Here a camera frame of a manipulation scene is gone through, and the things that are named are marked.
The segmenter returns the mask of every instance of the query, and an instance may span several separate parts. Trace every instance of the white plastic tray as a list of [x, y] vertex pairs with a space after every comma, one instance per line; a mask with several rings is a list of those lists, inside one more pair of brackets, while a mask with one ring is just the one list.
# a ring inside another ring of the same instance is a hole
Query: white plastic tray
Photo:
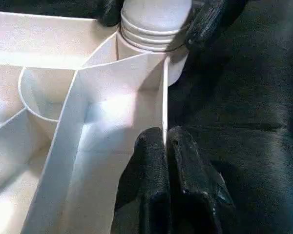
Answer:
[[110, 233], [137, 136], [166, 140], [186, 57], [92, 19], [0, 13], [0, 234]]

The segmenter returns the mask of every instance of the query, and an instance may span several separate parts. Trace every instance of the dark background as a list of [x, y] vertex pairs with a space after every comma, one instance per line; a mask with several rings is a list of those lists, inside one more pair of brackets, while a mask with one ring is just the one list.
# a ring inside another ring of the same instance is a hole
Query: dark background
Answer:
[[[98, 15], [97, 1], [0, 1], [0, 11]], [[223, 175], [241, 233], [293, 233], [293, 0], [258, 0], [169, 88], [169, 125], [192, 125]]]

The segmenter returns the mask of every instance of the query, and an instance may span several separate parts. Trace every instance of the compartment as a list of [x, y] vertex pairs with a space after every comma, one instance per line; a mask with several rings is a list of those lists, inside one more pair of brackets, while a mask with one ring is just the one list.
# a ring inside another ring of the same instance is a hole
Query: compartment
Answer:
[[21, 73], [21, 100], [50, 138], [74, 74], [74, 70], [46, 68], [24, 68]]
[[0, 234], [19, 234], [50, 140], [22, 109], [0, 128]]
[[118, 180], [137, 136], [160, 126], [166, 137], [164, 74], [162, 57], [151, 54], [77, 73], [23, 234], [110, 233]]
[[115, 31], [94, 19], [0, 12], [0, 64], [79, 68]]
[[23, 108], [17, 88], [21, 69], [0, 65], [0, 126]]
[[138, 49], [128, 44], [118, 30], [98, 46], [89, 56], [83, 67], [116, 62], [145, 53], [148, 53], [148, 51]]

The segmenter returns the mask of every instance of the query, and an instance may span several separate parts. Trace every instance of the plastic divider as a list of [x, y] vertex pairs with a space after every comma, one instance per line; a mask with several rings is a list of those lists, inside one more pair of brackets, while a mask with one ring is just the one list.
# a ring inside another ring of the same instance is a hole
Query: plastic divider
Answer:
[[56, 233], [84, 124], [87, 99], [76, 73], [22, 233]]
[[21, 100], [49, 138], [53, 137], [74, 73], [74, 70], [45, 68], [24, 68], [21, 73]]

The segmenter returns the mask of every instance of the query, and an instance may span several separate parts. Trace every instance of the black fabric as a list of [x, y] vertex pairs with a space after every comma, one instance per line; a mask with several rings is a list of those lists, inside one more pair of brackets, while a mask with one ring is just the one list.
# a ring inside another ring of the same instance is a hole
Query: black fabric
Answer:
[[293, 138], [285, 129], [189, 127], [224, 178], [241, 233], [293, 234]]
[[246, 0], [201, 0], [187, 31], [185, 45], [195, 53], [206, 50], [239, 17]]
[[102, 13], [99, 15], [99, 21], [105, 26], [114, 26], [121, 21], [121, 9], [124, 0], [102, 0]]

